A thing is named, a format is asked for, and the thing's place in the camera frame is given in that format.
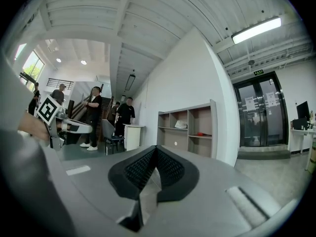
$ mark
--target man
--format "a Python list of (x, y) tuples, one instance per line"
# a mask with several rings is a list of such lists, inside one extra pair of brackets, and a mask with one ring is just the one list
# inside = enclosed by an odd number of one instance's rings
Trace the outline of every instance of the man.
[(100, 93), (100, 87), (96, 86), (92, 89), (92, 96), (94, 96), (94, 98), (89, 102), (83, 101), (83, 105), (87, 107), (87, 124), (92, 126), (92, 132), (87, 134), (85, 142), (81, 143), (80, 146), (87, 148), (88, 151), (98, 150), (96, 129), (102, 106), (102, 97), (100, 96)]
[(63, 93), (63, 91), (65, 90), (65, 88), (66, 88), (66, 86), (62, 83), (62, 84), (59, 85), (59, 89), (54, 90), (51, 93), (51, 95), (50, 95), (61, 106), (63, 105), (63, 102), (64, 102), (64, 93)]
[(126, 104), (121, 104), (117, 110), (117, 115), (115, 117), (115, 135), (124, 136), (125, 125), (123, 124), (132, 124), (135, 118), (135, 111), (132, 107), (133, 99), (129, 97), (126, 101)]
[(110, 113), (108, 115), (107, 120), (112, 124), (112, 126), (115, 126), (115, 117), (117, 115), (117, 109), (120, 105), (120, 102), (116, 102), (115, 105), (110, 110)]
[(35, 83), (34, 88), (35, 88), (34, 92), (33, 92), (34, 96), (33, 96), (33, 99), (31, 100), (31, 102), (29, 104), (29, 114), (31, 114), (33, 116), (34, 116), (34, 111), (35, 111), (35, 108), (36, 108), (37, 100), (40, 97), (39, 83), (38, 82)]

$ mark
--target floor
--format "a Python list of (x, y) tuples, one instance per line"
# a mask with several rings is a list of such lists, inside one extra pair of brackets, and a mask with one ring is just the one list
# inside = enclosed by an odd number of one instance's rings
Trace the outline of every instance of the floor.
[[(80, 138), (77, 144), (80, 144), (82, 142), (84, 142), (84, 139)], [(79, 148), (75, 154), (74, 154), (74, 152), (63, 152), (63, 151), (58, 151), (57, 154), (58, 154), (59, 159), (61, 161), (94, 158), (94, 157), (103, 157), (103, 156), (105, 156), (105, 145), (107, 147), (107, 154), (108, 155), (112, 154), (112, 146), (109, 143), (105, 144), (104, 142), (98, 143), (98, 150), (96, 150), (96, 151), (90, 152), (90, 151), (87, 151), (86, 148)], [(120, 152), (124, 152), (123, 143), (118, 144), (118, 150), (114, 146), (114, 154), (120, 153)]]
[(312, 175), (305, 170), (308, 152), (291, 155), (290, 159), (244, 160), (237, 159), (235, 169), (245, 174), (285, 206), (299, 198)]

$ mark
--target ceiling light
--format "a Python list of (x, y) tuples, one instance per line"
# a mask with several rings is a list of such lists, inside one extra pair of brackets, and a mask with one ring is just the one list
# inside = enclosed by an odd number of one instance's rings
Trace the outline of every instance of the ceiling light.
[(130, 88), (132, 87), (132, 84), (135, 80), (136, 76), (135, 75), (129, 75), (129, 78), (127, 80), (126, 86), (125, 86), (125, 90), (130, 90)]
[(265, 22), (261, 22), (252, 27), (249, 27), (245, 30), (242, 30), (241, 32), (232, 35), (232, 38), (233, 38), (234, 43), (238, 44), (244, 40), (247, 40), (258, 34), (264, 33), (266, 31), (272, 30), (280, 26), (281, 26), (281, 19), (279, 17), (276, 17), (276, 18), (269, 19)]

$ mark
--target white ceiling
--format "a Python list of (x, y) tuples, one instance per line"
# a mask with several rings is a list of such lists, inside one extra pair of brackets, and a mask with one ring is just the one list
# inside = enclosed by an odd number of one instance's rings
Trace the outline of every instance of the white ceiling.
[[(39, 4), (43, 29), (27, 27), (24, 38), (109, 43), (111, 88), (117, 98), (124, 94), (133, 70), (136, 79), (126, 95), (136, 92), (193, 26), (213, 46), (232, 79), (315, 55), (303, 23), (287, 0), (42, 0)], [(274, 16), (281, 17), (280, 28), (232, 43), (232, 34)], [(74, 58), (81, 56), (69, 52)], [(251, 67), (249, 59), (256, 61)]]
[(86, 39), (41, 40), (39, 48), (59, 70), (90, 71), (98, 77), (110, 76), (110, 45)]

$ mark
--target computer monitor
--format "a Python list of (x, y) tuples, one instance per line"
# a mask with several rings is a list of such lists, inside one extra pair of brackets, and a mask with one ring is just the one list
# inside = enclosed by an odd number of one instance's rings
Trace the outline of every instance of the computer monitor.
[(307, 121), (310, 120), (310, 110), (308, 109), (307, 101), (304, 102), (303, 104), (298, 105), (296, 109), (297, 109), (297, 116), (299, 119), (306, 117)]

